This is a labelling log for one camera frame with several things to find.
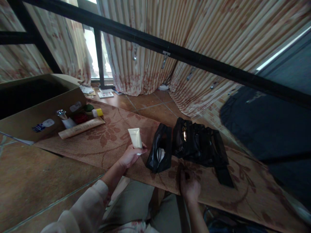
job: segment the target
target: sticker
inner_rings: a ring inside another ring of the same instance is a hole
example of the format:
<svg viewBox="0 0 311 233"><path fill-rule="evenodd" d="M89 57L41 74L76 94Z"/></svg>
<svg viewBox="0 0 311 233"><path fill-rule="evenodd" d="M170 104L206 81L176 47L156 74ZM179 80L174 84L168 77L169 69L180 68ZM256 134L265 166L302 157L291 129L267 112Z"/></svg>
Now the sticker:
<svg viewBox="0 0 311 233"><path fill-rule="evenodd" d="M46 127L50 127L54 124L55 122L52 119L47 119L42 124L37 124L35 127L32 127L31 129L36 133L39 133L43 131Z"/></svg>
<svg viewBox="0 0 311 233"><path fill-rule="evenodd" d="M45 126L45 127L50 127L50 126L52 126L52 125L54 125L54 124L55 124L55 122L54 122L52 119L47 119L47 120L45 120L45 121L42 123L42 125Z"/></svg>
<svg viewBox="0 0 311 233"><path fill-rule="evenodd" d="M45 129L45 126L43 124L37 124L35 127L32 127L32 130L36 133L39 133Z"/></svg>
<svg viewBox="0 0 311 233"><path fill-rule="evenodd" d="M78 101L78 102L76 102L76 104L72 105L69 109L71 112L75 112L76 110L78 110L81 107L82 107L81 102Z"/></svg>

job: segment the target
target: floral curtain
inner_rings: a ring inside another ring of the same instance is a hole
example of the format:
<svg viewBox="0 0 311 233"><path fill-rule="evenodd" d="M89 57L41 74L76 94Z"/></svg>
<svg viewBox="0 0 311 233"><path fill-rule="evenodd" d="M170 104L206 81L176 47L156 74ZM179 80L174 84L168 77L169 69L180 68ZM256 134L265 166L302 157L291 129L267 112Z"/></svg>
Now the floral curtain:
<svg viewBox="0 0 311 233"><path fill-rule="evenodd" d="M64 0L77 5L77 0ZM90 85L91 74L82 24L25 4L64 74ZM25 31L6 0L0 0L0 30ZM34 45L0 46L0 82L51 73Z"/></svg>
<svg viewBox="0 0 311 233"><path fill-rule="evenodd" d="M137 30L254 72L310 24L310 4L304 0L121 1L97 0L102 16ZM129 94L150 94L163 82L180 110L192 117L224 93L241 85L163 55L105 35L117 89Z"/></svg>

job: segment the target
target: cardboard box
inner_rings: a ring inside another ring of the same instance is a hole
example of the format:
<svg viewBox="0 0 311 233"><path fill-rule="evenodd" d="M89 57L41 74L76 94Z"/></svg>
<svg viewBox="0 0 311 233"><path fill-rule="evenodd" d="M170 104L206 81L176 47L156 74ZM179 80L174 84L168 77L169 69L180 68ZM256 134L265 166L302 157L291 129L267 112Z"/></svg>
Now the cardboard box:
<svg viewBox="0 0 311 233"><path fill-rule="evenodd" d="M78 80L64 74L44 74L0 84L0 132L27 144L63 125L59 109L69 117L86 98Z"/></svg>

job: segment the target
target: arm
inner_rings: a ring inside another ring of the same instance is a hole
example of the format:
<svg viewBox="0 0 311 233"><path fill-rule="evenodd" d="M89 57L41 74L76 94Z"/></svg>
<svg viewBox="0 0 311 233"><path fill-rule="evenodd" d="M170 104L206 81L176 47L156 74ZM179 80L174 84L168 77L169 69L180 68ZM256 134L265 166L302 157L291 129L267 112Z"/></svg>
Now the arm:
<svg viewBox="0 0 311 233"><path fill-rule="evenodd" d="M65 210L57 222L46 226L41 233L97 232L105 208L110 201L110 194L117 187L122 175L139 158L137 153L147 152L130 145L123 156L77 200L70 210Z"/></svg>
<svg viewBox="0 0 311 233"><path fill-rule="evenodd" d="M199 209L198 197L201 192L201 185L196 179L195 173L190 170L180 172L180 190L185 199L190 218L191 232L209 232Z"/></svg>
<svg viewBox="0 0 311 233"><path fill-rule="evenodd" d="M130 168L140 157L137 153L143 154L145 152L147 152L147 147L144 143L142 149L134 148L133 144L129 145L123 156L105 173L101 180L108 186L111 194L116 189L126 169Z"/></svg>

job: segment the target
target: toiletry bag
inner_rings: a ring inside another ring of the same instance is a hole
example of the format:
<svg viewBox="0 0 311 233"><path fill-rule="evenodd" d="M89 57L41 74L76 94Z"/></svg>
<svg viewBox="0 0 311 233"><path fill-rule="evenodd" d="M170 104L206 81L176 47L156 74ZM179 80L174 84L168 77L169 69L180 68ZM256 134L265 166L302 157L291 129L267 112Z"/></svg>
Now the toiletry bag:
<svg viewBox="0 0 311 233"><path fill-rule="evenodd" d="M234 187L227 168L227 153L218 130L180 117L174 127L172 144L176 157L214 167L220 184Z"/></svg>
<svg viewBox="0 0 311 233"><path fill-rule="evenodd" d="M164 149L164 156L158 159L158 149ZM146 167L153 173L165 171L171 167L172 161L172 128L160 123L152 142Z"/></svg>

